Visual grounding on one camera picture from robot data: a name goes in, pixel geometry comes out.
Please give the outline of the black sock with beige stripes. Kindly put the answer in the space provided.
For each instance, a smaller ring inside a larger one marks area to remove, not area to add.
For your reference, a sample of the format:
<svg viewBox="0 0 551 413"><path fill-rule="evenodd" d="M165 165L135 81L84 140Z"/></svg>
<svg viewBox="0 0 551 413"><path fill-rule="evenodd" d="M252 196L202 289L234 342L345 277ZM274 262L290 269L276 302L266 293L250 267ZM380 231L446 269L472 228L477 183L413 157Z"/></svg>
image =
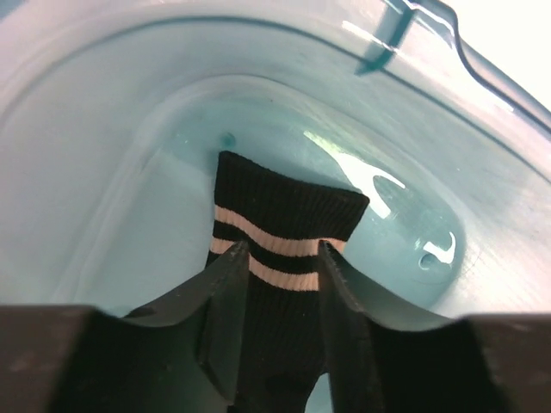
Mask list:
<svg viewBox="0 0 551 413"><path fill-rule="evenodd" d="M302 182L239 154L219 154L208 260L249 246L248 293L235 412L302 412L325 372L319 243L343 250L369 200Z"/></svg>

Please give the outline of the teal transparent plastic basin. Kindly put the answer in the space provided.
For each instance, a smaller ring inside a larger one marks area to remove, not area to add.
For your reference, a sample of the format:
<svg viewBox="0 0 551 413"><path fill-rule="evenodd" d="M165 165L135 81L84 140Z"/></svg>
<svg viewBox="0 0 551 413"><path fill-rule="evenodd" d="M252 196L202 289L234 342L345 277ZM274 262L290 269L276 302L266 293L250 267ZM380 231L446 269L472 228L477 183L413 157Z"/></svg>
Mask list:
<svg viewBox="0 0 551 413"><path fill-rule="evenodd" d="M124 321L213 262L230 151L364 194L385 412L550 409L550 113L441 1L4 1L1 409L144 412Z"/></svg>

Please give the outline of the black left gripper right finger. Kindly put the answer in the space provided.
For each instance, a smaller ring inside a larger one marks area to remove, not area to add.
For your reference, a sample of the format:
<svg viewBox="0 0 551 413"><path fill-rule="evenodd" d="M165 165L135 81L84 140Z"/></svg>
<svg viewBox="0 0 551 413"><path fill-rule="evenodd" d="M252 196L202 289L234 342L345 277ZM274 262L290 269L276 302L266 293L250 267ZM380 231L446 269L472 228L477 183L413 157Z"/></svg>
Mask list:
<svg viewBox="0 0 551 413"><path fill-rule="evenodd" d="M385 412L372 329L433 330L449 319L368 278L328 241L318 244L317 271L332 408L335 412Z"/></svg>

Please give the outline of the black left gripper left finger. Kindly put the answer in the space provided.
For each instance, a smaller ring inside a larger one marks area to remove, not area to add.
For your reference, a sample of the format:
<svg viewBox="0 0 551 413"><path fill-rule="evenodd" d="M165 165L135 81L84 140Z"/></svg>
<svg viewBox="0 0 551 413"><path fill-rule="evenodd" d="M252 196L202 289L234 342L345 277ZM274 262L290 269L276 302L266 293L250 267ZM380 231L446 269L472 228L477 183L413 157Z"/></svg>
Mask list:
<svg viewBox="0 0 551 413"><path fill-rule="evenodd" d="M124 316L149 332L142 367L160 369L137 375L157 380L140 410L223 412L234 403L249 260L247 243L231 243L199 274Z"/></svg>

